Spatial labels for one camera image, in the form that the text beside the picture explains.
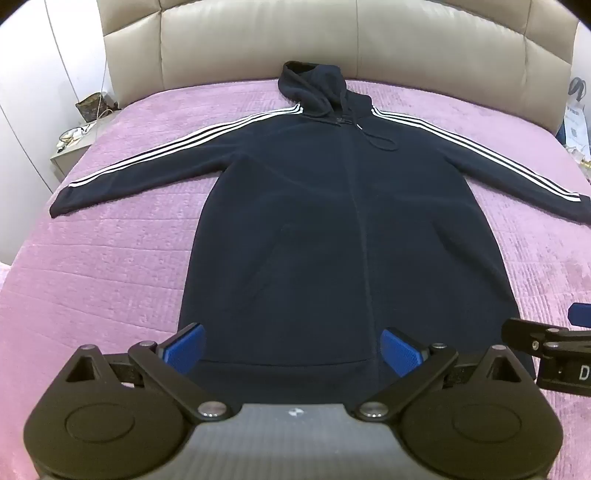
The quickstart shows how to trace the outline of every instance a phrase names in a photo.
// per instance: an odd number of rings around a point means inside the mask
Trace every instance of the headboard panel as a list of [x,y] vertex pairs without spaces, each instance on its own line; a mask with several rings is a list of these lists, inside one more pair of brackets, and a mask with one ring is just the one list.
[[287,60],[432,90],[556,132],[577,19],[556,0],[98,0],[121,106]]

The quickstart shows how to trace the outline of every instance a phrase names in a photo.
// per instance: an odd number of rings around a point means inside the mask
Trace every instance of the blue pad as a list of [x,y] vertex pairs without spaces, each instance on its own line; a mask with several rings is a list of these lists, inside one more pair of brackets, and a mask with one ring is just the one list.
[[162,360],[186,375],[199,362],[205,351],[205,328],[195,325],[164,348]]
[[423,363],[419,350],[387,330],[382,332],[379,348],[384,361],[399,377],[408,375]]
[[573,303],[568,314],[571,325],[591,328],[591,305],[588,303]]

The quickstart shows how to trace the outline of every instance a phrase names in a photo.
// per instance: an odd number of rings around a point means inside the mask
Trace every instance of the striped sleeve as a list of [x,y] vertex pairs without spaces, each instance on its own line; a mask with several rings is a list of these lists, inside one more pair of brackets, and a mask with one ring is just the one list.
[[50,215],[55,218],[175,181],[223,171],[243,147],[249,125],[302,111],[298,104],[211,125],[109,165],[68,184],[51,205]]
[[430,134],[435,149],[462,173],[550,213],[591,225],[589,197],[571,192],[510,158],[420,118],[375,107],[372,113]]

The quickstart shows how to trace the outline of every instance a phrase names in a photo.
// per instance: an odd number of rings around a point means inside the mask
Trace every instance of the white stripe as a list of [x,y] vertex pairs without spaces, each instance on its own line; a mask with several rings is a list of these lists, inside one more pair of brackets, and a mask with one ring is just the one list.
[[68,186],[69,187],[80,187],[82,185],[90,183],[93,180],[96,180],[98,177],[100,177],[102,175],[106,175],[108,173],[113,173],[118,170],[123,170],[125,168],[136,165],[138,163],[143,163],[145,161],[154,160],[155,158],[164,157],[166,155],[170,155],[170,154],[179,152],[181,150],[186,150],[188,148],[196,147],[196,146],[204,144],[214,138],[217,138],[220,135],[231,132],[233,130],[238,130],[239,128],[245,127],[245,126],[250,125],[254,122],[266,120],[268,118],[272,118],[277,115],[297,115],[297,114],[300,114],[304,111],[304,109],[299,104],[296,105],[295,108],[297,108],[297,109],[290,108],[289,111],[281,110],[281,111],[264,112],[264,113],[258,114],[257,116],[251,115],[250,117],[246,117],[244,119],[241,119],[240,121],[236,121],[231,124],[224,124],[227,126],[224,127],[224,129],[217,129],[215,134],[212,134],[212,132],[208,132],[207,135],[204,136],[204,138],[202,136],[202,137],[197,137],[197,138],[193,139],[192,141],[190,141],[190,143],[183,142],[184,143],[183,146],[179,146],[180,144],[174,145],[173,149],[167,150],[167,151],[161,151],[161,153],[159,153],[159,154],[156,154],[157,152],[153,152],[147,158],[140,158],[140,157],[136,157],[133,159],[130,158],[128,160],[125,160],[124,162],[119,162],[118,164],[114,164],[114,165],[109,166],[108,170],[104,168],[103,170],[99,170],[88,177],[85,177],[80,180],[76,180],[76,181],[70,183]]
[[387,116],[387,115],[382,114],[379,110],[377,110],[375,108],[372,110],[372,113],[377,117],[384,118],[384,119],[389,120],[391,122],[409,125],[411,127],[421,128],[423,130],[431,132],[432,134],[437,135],[438,137],[441,137],[444,140],[448,140],[452,143],[455,143],[456,145],[467,148],[468,150],[472,150],[473,152],[478,153],[479,155],[481,155],[485,158],[488,158],[489,160],[491,160],[491,161],[493,161],[505,168],[508,168],[508,169],[514,171],[515,173],[521,175],[522,177],[526,178],[530,182],[535,183],[537,186],[548,190],[550,193],[553,193],[554,195],[562,197],[565,200],[568,200],[570,202],[580,202],[581,201],[579,194],[574,193],[574,192],[569,192],[568,194],[562,194],[561,192],[558,192],[554,187],[545,184],[545,182],[539,181],[538,175],[531,176],[526,171],[522,171],[518,168],[515,168],[511,163],[507,163],[507,162],[503,161],[501,158],[496,158],[496,156],[488,154],[486,151],[481,151],[478,148],[473,147],[471,145],[472,142],[466,142],[463,137],[460,137],[461,140],[457,140],[457,139],[455,139],[455,135],[450,135],[449,132],[447,132],[445,130],[443,130],[442,132],[439,132],[438,131],[439,129],[437,129],[437,128],[430,128],[431,124],[422,125],[422,123],[423,123],[422,121],[419,122],[419,125],[417,125],[414,118],[412,120],[406,120],[406,119],[402,119],[402,118],[396,118],[394,116]]
[[282,113],[299,113],[300,110],[302,110],[300,104],[296,104],[294,106],[291,107],[287,107],[287,108],[281,108],[281,109],[277,109],[277,110],[270,110],[268,112],[261,112],[261,113],[255,113],[253,115],[249,115],[243,118],[239,118],[238,120],[234,120],[232,122],[224,122],[221,124],[215,124],[215,125],[208,125],[206,127],[200,128],[197,131],[194,131],[188,135],[185,135],[184,137],[181,138],[177,138],[176,140],[172,140],[170,142],[167,142],[163,145],[159,145],[158,147],[156,147],[156,149],[154,151],[150,151],[147,153],[143,153],[143,154],[138,154],[135,155],[133,157],[130,158],[126,158],[125,160],[122,160],[120,162],[114,163],[112,165],[108,165],[105,168],[102,168],[101,170],[98,170],[96,172],[93,172],[85,177],[82,177],[80,179],[77,179],[75,181],[73,181],[72,183],[70,183],[68,186],[70,187],[76,187],[79,186],[78,184],[80,182],[86,182],[86,180],[91,180],[94,179],[96,177],[98,177],[100,174],[102,173],[107,173],[109,171],[115,171],[118,170],[117,167],[120,166],[126,166],[128,164],[133,164],[138,162],[139,160],[144,160],[144,159],[150,159],[150,158],[157,158],[157,156],[161,156],[158,155],[160,153],[163,152],[169,152],[172,153],[172,150],[178,146],[182,146],[182,145],[187,145],[187,144],[191,144],[193,145],[194,142],[198,142],[199,140],[201,140],[202,138],[208,136],[208,135],[213,135],[215,133],[218,133],[220,131],[225,132],[227,129],[236,126],[237,124],[241,124],[241,126],[247,125],[250,123],[250,120],[253,119],[258,119],[259,117],[265,116],[265,115],[269,115],[271,113],[277,113],[277,114],[282,114]]
[[521,165],[517,162],[514,162],[513,160],[511,160],[510,158],[507,158],[503,155],[500,155],[499,153],[490,150],[489,148],[486,148],[483,145],[480,145],[476,142],[473,142],[472,140],[470,140],[469,138],[463,137],[461,135],[458,134],[454,134],[452,132],[449,132],[447,130],[444,130],[443,128],[439,128],[433,124],[430,124],[428,122],[426,122],[425,120],[422,120],[420,118],[416,118],[414,116],[411,115],[406,115],[405,113],[395,113],[395,112],[384,112],[382,110],[379,110],[378,108],[374,107],[374,109],[381,113],[384,116],[388,116],[388,117],[396,117],[399,119],[407,119],[409,121],[414,121],[416,123],[419,123],[421,125],[424,125],[425,127],[427,127],[426,129],[429,129],[430,131],[437,131],[441,134],[447,135],[449,137],[455,138],[456,140],[459,140],[461,142],[464,142],[466,144],[469,144],[479,150],[481,150],[483,153],[486,153],[488,155],[492,155],[494,157],[496,157],[497,159],[501,160],[502,162],[506,163],[507,165],[510,165],[514,168],[517,168],[518,170],[521,170],[523,173],[525,173],[526,175],[529,175],[530,177],[535,177],[536,179],[538,179],[539,181],[545,183],[548,187],[550,187],[551,189],[555,190],[557,194],[564,194],[567,196],[573,196],[573,197],[577,197],[579,198],[579,194],[576,192],[570,192],[569,190],[566,190],[564,188],[562,188],[560,185],[554,183],[553,181],[538,175],[536,172],[530,170],[529,168],[527,168],[524,165]]

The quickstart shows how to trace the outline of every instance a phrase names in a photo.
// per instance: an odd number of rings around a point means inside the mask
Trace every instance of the black hooded jacket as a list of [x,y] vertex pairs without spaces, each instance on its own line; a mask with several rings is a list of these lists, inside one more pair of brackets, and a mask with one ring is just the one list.
[[[336,66],[285,64],[294,106],[202,128],[65,187],[52,217],[222,171],[203,208],[179,328],[191,372],[231,403],[354,403],[393,380],[394,326],[483,352],[518,316],[464,174],[566,219],[589,198],[460,135],[384,112]],[[524,360],[532,371],[531,359]]]

